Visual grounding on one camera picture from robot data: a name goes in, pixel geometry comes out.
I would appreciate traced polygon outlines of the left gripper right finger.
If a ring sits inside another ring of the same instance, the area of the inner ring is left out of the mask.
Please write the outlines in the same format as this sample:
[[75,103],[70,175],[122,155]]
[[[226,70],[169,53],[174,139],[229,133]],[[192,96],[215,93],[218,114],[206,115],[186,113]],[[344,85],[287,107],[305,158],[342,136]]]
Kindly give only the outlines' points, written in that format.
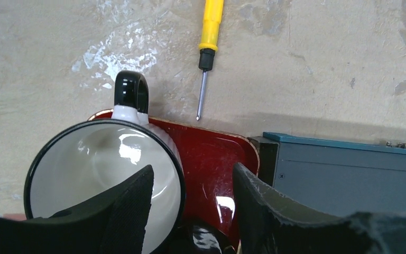
[[406,213],[323,213],[233,168],[242,253],[406,253]]

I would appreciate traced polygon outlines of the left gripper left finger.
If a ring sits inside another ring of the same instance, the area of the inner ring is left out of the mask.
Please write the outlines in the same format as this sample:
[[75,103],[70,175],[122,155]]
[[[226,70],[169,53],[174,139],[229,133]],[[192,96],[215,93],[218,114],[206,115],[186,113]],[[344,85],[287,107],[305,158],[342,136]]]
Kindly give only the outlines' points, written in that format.
[[49,218],[0,217],[0,253],[141,253],[154,172],[122,183]]

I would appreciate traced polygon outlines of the grey white mug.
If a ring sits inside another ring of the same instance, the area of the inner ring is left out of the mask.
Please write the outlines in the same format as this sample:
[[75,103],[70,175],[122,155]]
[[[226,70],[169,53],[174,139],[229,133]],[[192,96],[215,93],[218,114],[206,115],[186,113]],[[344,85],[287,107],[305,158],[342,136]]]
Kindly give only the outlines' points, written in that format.
[[165,251],[183,214],[186,188],[178,148],[162,128],[149,122],[148,111],[145,77],[120,71],[112,115],[63,130],[33,160],[24,186],[26,217],[53,215],[151,165],[151,209],[142,251]]

